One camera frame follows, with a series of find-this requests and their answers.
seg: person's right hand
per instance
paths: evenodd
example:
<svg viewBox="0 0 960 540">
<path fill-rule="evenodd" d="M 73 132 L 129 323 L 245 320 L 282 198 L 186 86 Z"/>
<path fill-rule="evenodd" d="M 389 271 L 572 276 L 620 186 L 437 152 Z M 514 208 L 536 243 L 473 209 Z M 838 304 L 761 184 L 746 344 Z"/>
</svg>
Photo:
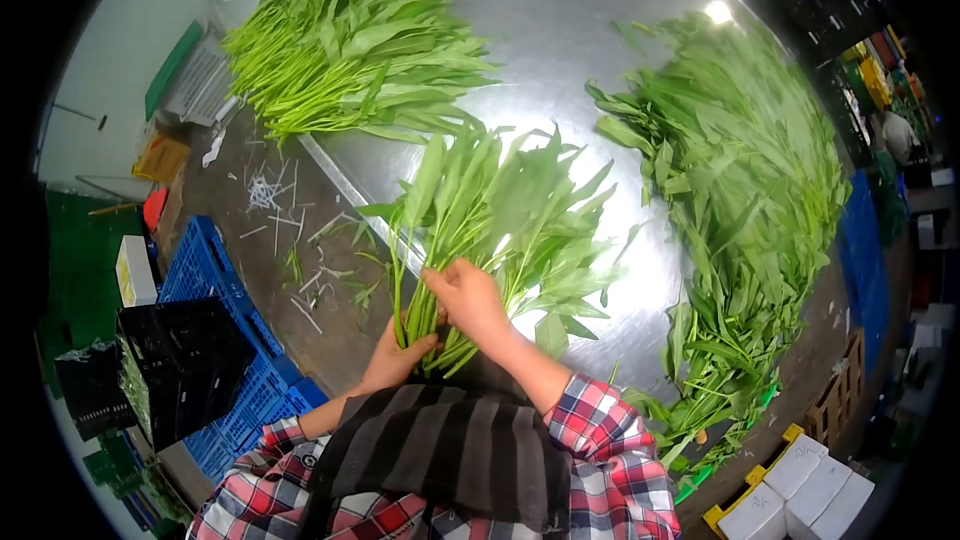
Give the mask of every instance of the person's right hand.
<svg viewBox="0 0 960 540">
<path fill-rule="evenodd" d="M 469 260 L 456 258 L 441 272 L 424 269 L 420 277 L 437 295 L 439 314 L 486 354 L 513 335 L 494 276 Z"/>
</svg>

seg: apron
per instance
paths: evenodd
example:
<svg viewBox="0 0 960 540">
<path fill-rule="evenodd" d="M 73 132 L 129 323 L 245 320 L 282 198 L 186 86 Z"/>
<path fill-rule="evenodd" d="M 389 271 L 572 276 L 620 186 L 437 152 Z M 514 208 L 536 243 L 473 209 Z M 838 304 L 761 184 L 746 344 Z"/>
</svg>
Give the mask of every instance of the apron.
<svg viewBox="0 0 960 540">
<path fill-rule="evenodd" d="M 350 398 L 307 482 L 300 538 L 327 535 L 338 499 L 413 493 L 547 536 L 570 530 L 572 458 L 529 403 L 507 394 L 407 384 Z"/>
</svg>

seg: sleeve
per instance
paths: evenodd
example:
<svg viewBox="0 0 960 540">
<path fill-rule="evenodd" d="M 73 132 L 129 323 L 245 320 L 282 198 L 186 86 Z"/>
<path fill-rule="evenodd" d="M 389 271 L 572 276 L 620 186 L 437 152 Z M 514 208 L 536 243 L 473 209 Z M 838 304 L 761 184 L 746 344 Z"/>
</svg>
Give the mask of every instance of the sleeve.
<svg viewBox="0 0 960 540">
<path fill-rule="evenodd" d="M 325 440 L 329 439 L 317 441 L 326 446 Z M 295 537 L 296 519 L 277 515 L 289 510 L 289 505 L 306 502 L 306 483 L 303 467 L 291 468 L 289 459 L 284 462 L 283 458 L 306 442 L 297 417 L 263 426 L 263 435 L 253 450 L 227 468 L 199 508 L 186 540 L 251 537 L 246 530 L 253 531 L 253 537 L 262 537 L 265 530 L 270 537 Z"/>
<path fill-rule="evenodd" d="M 306 441 L 297 417 L 280 419 L 276 423 L 263 426 L 263 435 L 256 441 L 253 450 L 241 454 L 226 470 L 226 474 L 229 475 L 234 471 L 249 471 L 264 475 L 284 455 Z"/>
<path fill-rule="evenodd" d="M 570 478 L 571 526 L 613 529 L 615 537 L 669 540 L 680 534 L 653 435 L 617 390 L 574 374 L 543 419 L 551 438 L 577 460 Z"/>
</svg>

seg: hand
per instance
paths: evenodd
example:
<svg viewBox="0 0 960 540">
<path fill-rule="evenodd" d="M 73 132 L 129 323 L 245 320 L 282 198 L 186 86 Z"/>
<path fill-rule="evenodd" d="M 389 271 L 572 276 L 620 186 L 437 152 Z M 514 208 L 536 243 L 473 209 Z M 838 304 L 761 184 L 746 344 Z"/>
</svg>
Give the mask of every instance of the hand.
<svg viewBox="0 0 960 540">
<path fill-rule="evenodd" d="M 500 300 L 494 277 L 465 258 L 456 258 L 442 272 L 424 269 L 420 277 L 437 295 L 437 311 L 488 356 L 514 335 L 514 326 Z"/>
<path fill-rule="evenodd" d="M 373 356 L 370 357 L 366 372 L 356 387 L 356 393 L 370 394 L 400 386 L 406 381 L 414 366 L 436 346 L 437 334 L 430 333 L 406 349 L 402 349 L 397 343 L 397 336 L 394 334 L 394 318 L 391 317 L 387 322 L 387 329 L 383 330 L 376 348 L 373 349 Z"/>
</svg>

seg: white foam box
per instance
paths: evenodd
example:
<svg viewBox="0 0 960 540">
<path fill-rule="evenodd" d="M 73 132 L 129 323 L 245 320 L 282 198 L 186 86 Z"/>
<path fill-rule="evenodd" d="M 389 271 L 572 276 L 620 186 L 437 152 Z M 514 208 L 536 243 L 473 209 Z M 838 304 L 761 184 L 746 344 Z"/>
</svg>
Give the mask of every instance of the white foam box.
<svg viewBox="0 0 960 540">
<path fill-rule="evenodd" d="M 826 446 L 802 433 L 763 476 L 763 482 L 773 488 L 780 498 L 789 501 L 827 456 L 827 452 Z"/>
<path fill-rule="evenodd" d="M 117 285 L 124 307 L 153 305 L 157 302 L 157 286 L 150 270 L 147 243 L 142 235 L 124 235 L 117 253 Z"/>
<path fill-rule="evenodd" d="M 874 483 L 852 474 L 840 488 L 823 514 L 813 522 L 809 537 L 815 540 L 840 540 L 874 491 Z"/>
<path fill-rule="evenodd" d="M 784 499 L 761 482 L 717 526 L 728 540 L 783 540 L 786 536 Z"/>
<path fill-rule="evenodd" d="M 832 456 L 825 456 L 786 501 L 786 532 L 794 540 L 810 537 L 810 527 L 827 510 L 854 472 Z"/>
</svg>

